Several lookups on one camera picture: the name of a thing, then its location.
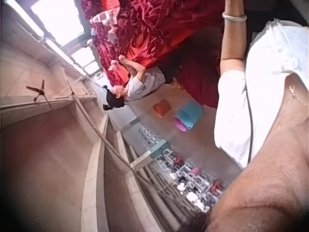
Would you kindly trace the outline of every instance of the window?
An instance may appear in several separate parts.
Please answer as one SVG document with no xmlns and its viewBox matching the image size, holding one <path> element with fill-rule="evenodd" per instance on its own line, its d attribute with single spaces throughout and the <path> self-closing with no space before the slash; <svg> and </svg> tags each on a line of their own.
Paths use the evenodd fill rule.
<svg viewBox="0 0 309 232">
<path fill-rule="evenodd" d="M 72 58 L 81 66 L 85 66 L 95 60 L 90 47 L 81 48 L 72 54 Z"/>
<path fill-rule="evenodd" d="M 94 61 L 91 64 L 88 64 L 87 66 L 85 66 L 84 69 L 89 75 L 91 75 L 95 73 L 97 70 L 99 70 L 100 67 L 98 66 L 98 63 Z"/>
<path fill-rule="evenodd" d="M 39 0 L 31 9 L 60 45 L 84 33 L 74 0 Z"/>
</svg>

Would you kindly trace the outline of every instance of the hair bun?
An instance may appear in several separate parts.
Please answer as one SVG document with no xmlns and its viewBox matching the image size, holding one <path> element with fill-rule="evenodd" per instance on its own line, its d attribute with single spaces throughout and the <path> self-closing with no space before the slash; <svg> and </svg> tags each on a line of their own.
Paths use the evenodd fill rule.
<svg viewBox="0 0 309 232">
<path fill-rule="evenodd" d="M 103 104 L 103 110 L 112 110 L 113 107 L 110 107 L 109 105 Z"/>
</svg>

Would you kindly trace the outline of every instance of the striped shirt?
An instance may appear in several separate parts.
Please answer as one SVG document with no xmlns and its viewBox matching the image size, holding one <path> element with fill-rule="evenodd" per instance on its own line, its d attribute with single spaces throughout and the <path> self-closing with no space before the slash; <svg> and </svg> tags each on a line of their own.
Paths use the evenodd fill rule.
<svg viewBox="0 0 309 232">
<path fill-rule="evenodd" d="M 126 101 L 141 99 L 165 83 L 165 77 L 158 67 L 147 69 L 144 80 L 144 83 L 136 77 L 129 80 Z"/>
</svg>

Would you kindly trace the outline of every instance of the blue container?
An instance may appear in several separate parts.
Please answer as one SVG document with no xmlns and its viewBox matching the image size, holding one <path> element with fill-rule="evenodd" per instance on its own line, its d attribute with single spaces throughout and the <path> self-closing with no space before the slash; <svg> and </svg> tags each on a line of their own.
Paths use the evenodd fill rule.
<svg viewBox="0 0 309 232">
<path fill-rule="evenodd" d="M 203 107 L 195 101 L 190 101 L 177 112 L 176 117 L 187 127 L 188 130 L 190 130 L 203 114 Z"/>
</svg>

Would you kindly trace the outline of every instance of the red patterned fabric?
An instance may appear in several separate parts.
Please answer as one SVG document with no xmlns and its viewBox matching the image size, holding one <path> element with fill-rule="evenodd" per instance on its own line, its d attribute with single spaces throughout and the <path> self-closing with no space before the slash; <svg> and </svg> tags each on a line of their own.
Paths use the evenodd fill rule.
<svg viewBox="0 0 309 232">
<path fill-rule="evenodd" d="M 110 27 L 93 25 L 98 32 L 94 44 L 105 70 L 120 54 L 149 67 L 195 31 L 223 25 L 225 0 L 121 1 L 116 44 L 108 40 Z M 81 6 L 87 19 L 103 11 L 100 0 L 81 0 Z M 112 86 L 124 84 L 117 71 L 107 76 Z"/>
<path fill-rule="evenodd" d="M 85 14 L 85 18 L 89 20 L 104 11 L 100 0 L 81 0 L 81 8 Z M 111 61 L 118 59 L 115 45 L 113 45 L 107 37 L 111 27 L 107 27 L 102 23 L 94 23 L 92 27 L 98 33 L 98 35 L 92 38 L 94 46 L 98 51 L 102 67 L 108 70 Z M 107 71 L 106 74 L 112 86 L 125 84 L 118 71 Z"/>
<path fill-rule="evenodd" d="M 116 51 L 148 67 L 195 31 L 222 27 L 224 5 L 225 0 L 131 0 L 117 17 Z"/>
</svg>

